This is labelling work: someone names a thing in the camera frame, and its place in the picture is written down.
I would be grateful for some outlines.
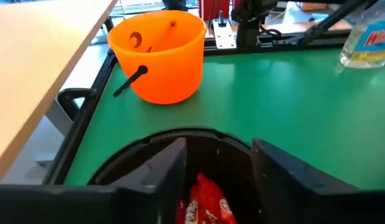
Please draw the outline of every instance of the snack package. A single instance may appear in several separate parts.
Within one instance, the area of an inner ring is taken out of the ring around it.
[[[184,224],[184,218],[186,217],[186,203],[184,200],[180,200],[178,211],[176,214],[176,224]]]
[[[185,224],[209,224],[205,218],[205,209],[199,202],[200,190],[197,185],[191,187],[190,203],[186,209]]]
[[[204,174],[198,174],[199,203],[209,223],[237,224],[222,190]]]

